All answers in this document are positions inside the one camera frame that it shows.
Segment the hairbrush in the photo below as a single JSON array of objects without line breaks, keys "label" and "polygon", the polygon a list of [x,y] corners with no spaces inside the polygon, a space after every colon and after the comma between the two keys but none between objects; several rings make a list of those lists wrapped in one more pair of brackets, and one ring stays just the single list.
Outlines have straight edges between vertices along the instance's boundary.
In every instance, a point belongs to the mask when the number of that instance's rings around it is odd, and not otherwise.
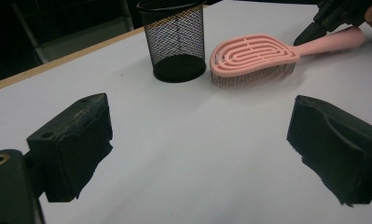
[{"label": "hairbrush", "polygon": [[301,56],[359,47],[365,40],[357,27],[289,46],[269,35],[240,36],[219,44],[210,66],[212,83],[228,89],[289,76]]}]

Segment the black mesh cup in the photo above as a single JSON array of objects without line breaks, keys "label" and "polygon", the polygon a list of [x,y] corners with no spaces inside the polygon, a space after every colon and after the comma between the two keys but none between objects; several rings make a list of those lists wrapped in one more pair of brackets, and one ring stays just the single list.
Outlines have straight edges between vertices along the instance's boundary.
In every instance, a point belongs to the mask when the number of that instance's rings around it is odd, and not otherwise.
[{"label": "black mesh cup", "polygon": [[205,72],[203,3],[144,0],[137,5],[157,79],[186,82]]}]

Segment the black object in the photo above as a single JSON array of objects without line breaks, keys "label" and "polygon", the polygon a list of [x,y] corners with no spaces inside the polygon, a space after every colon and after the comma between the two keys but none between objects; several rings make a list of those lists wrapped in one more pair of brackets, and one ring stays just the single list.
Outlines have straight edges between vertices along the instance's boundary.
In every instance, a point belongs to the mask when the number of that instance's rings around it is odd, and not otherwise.
[{"label": "black object", "polygon": [[157,79],[185,82],[206,70],[204,2],[146,0],[137,5]]},{"label": "black object", "polygon": [[371,125],[327,102],[298,95],[287,140],[340,203],[371,202]]},{"label": "black object", "polygon": [[28,137],[30,151],[0,150],[0,223],[44,223],[38,198],[78,197],[112,147],[105,93],[83,98]]},{"label": "black object", "polygon": [[131,15],[133,29],[137,29],[143,26],[140,13],[136,9],[136,6],[139,2],[140,0],[127,0],[128,11]]},{"label": "black object", "polygon": [[366,10],[372,0],[322,0],[313,22],[296,38],[294,45],[301,45],[335,31],[339,25],[360,26],[365,22]]}]

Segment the hairbrush bristles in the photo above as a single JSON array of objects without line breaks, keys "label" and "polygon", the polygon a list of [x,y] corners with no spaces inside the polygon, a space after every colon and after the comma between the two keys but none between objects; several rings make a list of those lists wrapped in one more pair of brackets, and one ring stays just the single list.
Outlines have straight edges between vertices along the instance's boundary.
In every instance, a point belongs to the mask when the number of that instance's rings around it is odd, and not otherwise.
[{"label": "hairbrush bristles", "polygon": [[212,83],[222,89],[247,87],[266,80],[288,77],[293,74],[295,67],[295,63],[280,64],[236,77],[220,77],[211,72],[211,78]]},{"label": "hairbrush bristles", "polygon": [[218,45],[212,52],[212,83],[217,87],[250,86],[291,75],[301,56],[359,47],[365,38],[351,27],[300,46],[289,46],[269,35],[240,36]]}]

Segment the hairbrush head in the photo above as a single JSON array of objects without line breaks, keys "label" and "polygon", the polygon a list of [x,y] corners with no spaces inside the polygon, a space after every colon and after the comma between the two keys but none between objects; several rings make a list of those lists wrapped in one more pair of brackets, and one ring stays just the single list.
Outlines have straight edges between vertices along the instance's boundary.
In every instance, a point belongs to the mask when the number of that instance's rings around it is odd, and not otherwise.
[{"label": "hairbrush head", "polygon": [[270,35],[246,35],[218,45],[211,56],[212,83],[228,88],[291,75],[301,56],[349,49],[364,42],[357,27],[289,46]]}]

